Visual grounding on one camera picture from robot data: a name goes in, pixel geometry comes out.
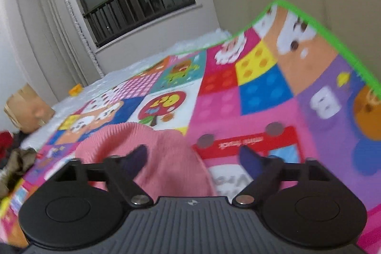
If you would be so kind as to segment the brown paper bag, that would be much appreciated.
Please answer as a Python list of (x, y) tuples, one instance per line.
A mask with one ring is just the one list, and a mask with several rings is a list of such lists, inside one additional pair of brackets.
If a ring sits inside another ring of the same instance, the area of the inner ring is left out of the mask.
[(55, 115), (55, 110), (29, 84), (7, 99), (4, 112), (12, 124), (25, 134), (35, 132)]

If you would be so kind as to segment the pink ribbed child's top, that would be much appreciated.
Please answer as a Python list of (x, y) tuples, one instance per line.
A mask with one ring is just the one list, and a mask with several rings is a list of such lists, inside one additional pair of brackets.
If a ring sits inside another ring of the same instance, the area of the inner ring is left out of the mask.
[(215, 196), (211, 175), (180, 131), (154, 130), (136, 122), (107, 125), (80, 142), (75, 156), (100, 163), (127, 156), (124, 174), (154, 200), (160, 196)]

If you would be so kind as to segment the olive brown garment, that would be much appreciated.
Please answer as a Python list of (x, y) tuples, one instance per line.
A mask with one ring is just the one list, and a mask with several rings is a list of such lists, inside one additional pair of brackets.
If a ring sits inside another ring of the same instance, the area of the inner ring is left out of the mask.
[(16, 148), (1, 169), (1, 199), (4, 199), (15, 187), (17, 181), (34, 165), (37, 151), (33, 148)]

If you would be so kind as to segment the colourful cartoon play mat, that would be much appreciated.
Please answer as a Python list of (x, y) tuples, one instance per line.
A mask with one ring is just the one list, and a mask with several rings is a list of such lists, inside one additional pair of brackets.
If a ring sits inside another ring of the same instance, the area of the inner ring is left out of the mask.
[[(130, 208), (109, 192), (103, 162), (75, 150), (125, 122), (180, 131), (216, 195)], [(252, 182), (242, 146), (284, 160), (279, 190), (257, 208), (232, 205)], [(35, 151), (1, 200), (2, 253), (380, 252), (380, 81), (283, 0), (92, 98)]]

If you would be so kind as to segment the small yellow toy block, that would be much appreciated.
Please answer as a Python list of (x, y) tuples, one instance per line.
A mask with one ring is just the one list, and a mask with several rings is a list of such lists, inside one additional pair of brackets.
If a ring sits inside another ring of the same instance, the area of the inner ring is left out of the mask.
[(73, 88), (71, 88), (69, 91), (68, 91), (68, 94), (69, 96), (71, 97), (76, 97), (78, 96), (81, 92), (83, 91), (83, 87), (81, 84), (77, 84), (75, 85)]

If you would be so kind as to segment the red garment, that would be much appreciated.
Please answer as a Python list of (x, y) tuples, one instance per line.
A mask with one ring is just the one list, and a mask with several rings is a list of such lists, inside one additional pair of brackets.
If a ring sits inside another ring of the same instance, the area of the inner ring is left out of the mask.
[(6, 152), (12, 146), (13, 141), (13, 135), (9, 131), (0, 132), (0, 159), (6, 156)]

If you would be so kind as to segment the black garment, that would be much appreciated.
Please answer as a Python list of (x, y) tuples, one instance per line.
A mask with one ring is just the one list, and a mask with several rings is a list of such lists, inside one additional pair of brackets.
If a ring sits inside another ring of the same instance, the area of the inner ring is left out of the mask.
[(21, 143), (29, 136), (29, 134), (26, 134), (22, 131), (18, 131), (16, 133), (11, 134), (13, 135), (14, 141), (12, 143), (12, 146), (7, 150), (6, 156), (1, 159), (1, 169), (3, 169), (6, 166), (10, 157), (10, 153), (12, 153), (12, 150), (19, 148)]

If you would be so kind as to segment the white vertical curtain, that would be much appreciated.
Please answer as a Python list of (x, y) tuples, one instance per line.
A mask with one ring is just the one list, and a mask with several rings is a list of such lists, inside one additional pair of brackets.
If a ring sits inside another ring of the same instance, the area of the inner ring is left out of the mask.
[(81, 11), (76, 0), (39, 0), (52, 34), (53, 52), (63, 65), (72, 86), (88, 86), (103, 78), (100, 64), (85, 33)]

